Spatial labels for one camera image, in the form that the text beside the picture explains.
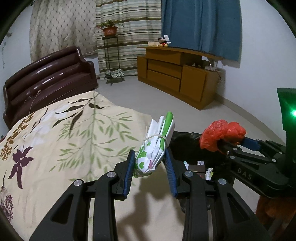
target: beige bedspread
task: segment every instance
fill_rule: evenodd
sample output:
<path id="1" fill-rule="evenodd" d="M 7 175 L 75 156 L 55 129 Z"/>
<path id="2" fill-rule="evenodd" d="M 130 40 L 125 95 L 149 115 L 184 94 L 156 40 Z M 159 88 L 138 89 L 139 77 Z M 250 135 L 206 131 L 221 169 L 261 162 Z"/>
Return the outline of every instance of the beige bedspread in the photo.
<path id="1" fill-rule="evenodd" d="M 151 116 L 90 91 L 20 120 L 0 143 L 1 208 L 24 239 L 73 180 L 96 180 L 139 150 Z M 119 240 L 182 240 L 184 215 L 162 165 L 115 201 Z M 92 215 L 89 238 L 92 240 Z"/>

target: tile floor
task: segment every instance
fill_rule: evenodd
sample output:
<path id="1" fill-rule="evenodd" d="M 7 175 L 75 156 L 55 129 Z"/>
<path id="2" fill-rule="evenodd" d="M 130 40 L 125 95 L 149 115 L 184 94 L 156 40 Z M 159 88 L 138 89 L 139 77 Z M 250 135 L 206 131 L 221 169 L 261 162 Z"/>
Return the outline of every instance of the tile floor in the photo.
<path id="1" fill-rule="evenodd" d="M 213 121 L 224 119 L 240 123 L 250 138 L 267 139 L 261 130 L 218 102 L 213 102 L 206 109 L 199 111 L 167 93 L 138 81 L 137 76 L 125 79 L 112 85 L 106 84 L 106 80 L 100 80 L 96 91 L 116 105 L 149 114 L 155 120 L 165 115 L 167 111 L 171 111 L 174 114 L 177 131 L 202 133 Z M 235 180 L 234 189 L 255 211 L 259 195 L 238 180 Z"/>

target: wooden cabinet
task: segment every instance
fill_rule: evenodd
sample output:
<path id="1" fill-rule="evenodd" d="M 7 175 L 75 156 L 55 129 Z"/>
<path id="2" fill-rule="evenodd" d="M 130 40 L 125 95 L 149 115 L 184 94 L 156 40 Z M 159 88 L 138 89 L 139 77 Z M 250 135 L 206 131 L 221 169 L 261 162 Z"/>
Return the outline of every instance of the wooden cabinet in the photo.
<path id="1" fill-rule="evenodd" d="M 180 48 L 144 47 L 138 57 L 138 80 L 160 89 L 201 110 L 214 99 L 219 75 L 215 71 L 193 67 L 201 56 L 222 58 Z"/>

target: silver bolt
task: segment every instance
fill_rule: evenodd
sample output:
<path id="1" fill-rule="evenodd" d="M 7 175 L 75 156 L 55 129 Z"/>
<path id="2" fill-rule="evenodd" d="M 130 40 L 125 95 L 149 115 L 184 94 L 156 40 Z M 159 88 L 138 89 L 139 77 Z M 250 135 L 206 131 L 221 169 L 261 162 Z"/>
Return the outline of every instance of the silver bolt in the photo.
<path id="1" fill-rule="evenodd" d="M 80 179 L 77 179 L 77 180 L 75 180 L 75 182 L 74 182 L 74 185 L 75 186 L 80 186 L 82 184 L 82 180 L 80 180 Z"/>
<path id="2" fill-rule="evenodd" d="M 107 177 L 109 177 L 109 178 L 112 178 L 112 177 L 115 177 L 115 176 L 116 176 L 115 172 L 108 172 L 107 173 Z"/>
<path id="3" fill-rule="evenodd" d="M 192 171 L 186 171 L 186 172 L 184 172 L 184 175 L 186 177 L 192 177 L 193 176 L 193 172 Z"/>
<path id="4" fill-rule="evenodd" d="M 225 184 L 227 183 L 227 181 L 226 181 L 225 179 L 223 179 L 223 178 L 220 178 L 220 179 L 218 180 L 218 182 L 219 182 L 221 185 L 225 185 Z"/>

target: terracotta pot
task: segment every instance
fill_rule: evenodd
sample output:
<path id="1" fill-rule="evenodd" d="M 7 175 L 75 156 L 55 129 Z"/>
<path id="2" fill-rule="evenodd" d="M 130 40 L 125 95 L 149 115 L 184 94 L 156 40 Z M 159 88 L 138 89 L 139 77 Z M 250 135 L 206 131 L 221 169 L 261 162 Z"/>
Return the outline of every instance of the terracotta pot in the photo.
<path id="1" fill-rule="evenodd" d="M 117 33 L 117 28 L 118 28 L 118 27 L 116 27 L 116 26 L 114 26 L 114 27 L 103 28 L 103 31 L 104 31 L 104 35 L 105 35 L 105 37 L 116 35 L 116 33 Z"/>

